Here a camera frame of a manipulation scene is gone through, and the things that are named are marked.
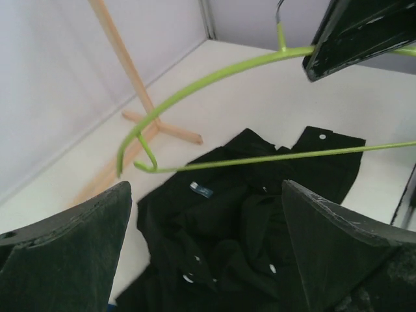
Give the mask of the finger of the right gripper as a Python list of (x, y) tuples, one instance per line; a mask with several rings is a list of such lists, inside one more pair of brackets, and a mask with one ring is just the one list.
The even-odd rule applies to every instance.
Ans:
[(317, 81), (415, 42), (415, 1), (330, 1), (302, 66)]

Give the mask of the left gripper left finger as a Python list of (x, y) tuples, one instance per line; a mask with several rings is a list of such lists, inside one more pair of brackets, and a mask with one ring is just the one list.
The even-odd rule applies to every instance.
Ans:
[(1, 234), (1, 310), (106, 311), (131, 206), (122, 181)]

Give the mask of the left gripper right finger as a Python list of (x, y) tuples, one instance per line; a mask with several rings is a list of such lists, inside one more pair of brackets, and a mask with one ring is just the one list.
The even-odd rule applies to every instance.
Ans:
[(415, 232), (294, 181), (281, 199), (308, 311), (415, 310)]

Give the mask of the green hanger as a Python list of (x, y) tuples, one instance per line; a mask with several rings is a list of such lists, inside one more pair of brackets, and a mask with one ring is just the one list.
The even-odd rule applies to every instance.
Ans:
[(377, 146), (362, 146), (356, 148), (341, 148), (341, 149), (327, 149), (323, 151), (309, 151), (309, 152), (302, 152), (302, 153), (291, 153), (285, 155), (277, 155), (277, 156), (264, 156), (264, 157), (252, 157), (252, 158), (245, 158), (245, 159), (233, 159), (230, 161), (216, 161), (216, 162), (203, 162), (198, 164), (191, 164), (177, 168), (159, 168), (157, 160), (152, 153), (151, 149), (144, 139), (142, 132), (145, 127), (147, 127), (150, 123), (155, 121), (160, 114), (167, 111), (170, 107), (173, 107), (176, 103), (185, 99), (186, 97), (190, 96), (191, 94), (217, 82), (225, 79), (226, 77), (230, 77), (237, 73), (245, 72), (252, 68), (260, 67), (266, 64), (270, 64), (273, 62), (279, 62), (287, 59), (293, 59), (297, 57), (308, 57), (311, 56), (316, 47), (314, 45), (309, 46), (302, 46), (302, 47), (288, 47), (285, 42), (285, 35), (283, 33), (283, 24), (280, 21), (279, 14), (276, 13), (276, 29), (278, 32), (278, 42), (280, 44), (280, 49), (277, 52), (269, 53), (266, 55), (261, 55), (259, 57), (251, 58), (242, 62), (238, 62), (236, 64), (232, 64), (220, 70), (214, 71), (197, 81), (189, 84), (188, 86), (182, 88), (181, 90), (177, 91), (175, 94), (170, 96), (168, 99), (163, 101), (158, 107), (153, 109), (150, 113), (148, 113), (141, 121), (139, 121), (134, 128), (130, 131), (130, 133), (124, 138), (120, 147), (118, 148), (115, 160), (115, 172), (116, 177), (120, 177), (123, 169), (124, 169), (124, 156), (125, 151), (132, 143), (134, 139), (137, 139), (140, 145), (143, 147), (143, 150), (146, 152), (146, 155), (149, 157), (152, 165), (148, 166), (141, 162), (135, 162), (134, 166), (147, 173), (151, 174), (161, 174), (166, 172), (184, 172), (184, 171), (193, 171), (193, 170), (202, 170), (202, 169), (209, 169), (209, 168), (220, 168), (220, 167), (227, 167), (227, 166), (236, 166), (236, 165), (244, 165), (244, 164), (254, 164), (254, 163), (265, 163), (265, 162), (272, 162), (272, 161), (284, 161), (284, 160), (291, 160), (291, 159), (305, 159), (311, 157), (323, 157), (323, 156), (332, 156), (332, 155), (344, 155), (349, 153), (360, 153), (365, 151), (376, 151), (376, 150), (388, 150), (394, 148), (406, 148), (406, 147), (413, 147), (415, 145), (415, 141), (407, 141), (407, 142), (399, 142), (399, 143), (390, 143), (390, 144), (382, 144)]

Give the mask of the black shirt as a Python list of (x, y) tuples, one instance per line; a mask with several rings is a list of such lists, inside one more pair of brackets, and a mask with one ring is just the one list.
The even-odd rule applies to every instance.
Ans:
[(150, 263), (117, 311), (306, 311), (281, 203), (293, 180), (341, 203), (362, 155), (179, 172), (138, 201)]

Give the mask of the wooden clothes rack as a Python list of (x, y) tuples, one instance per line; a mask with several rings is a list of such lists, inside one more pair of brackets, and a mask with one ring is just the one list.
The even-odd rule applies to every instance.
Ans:
[(154, 110), (145, 84), (156, 81), (206, 39), (199, 1), (90, 1), (99, 41), (88, 40), (91, 63), (135, 123)]

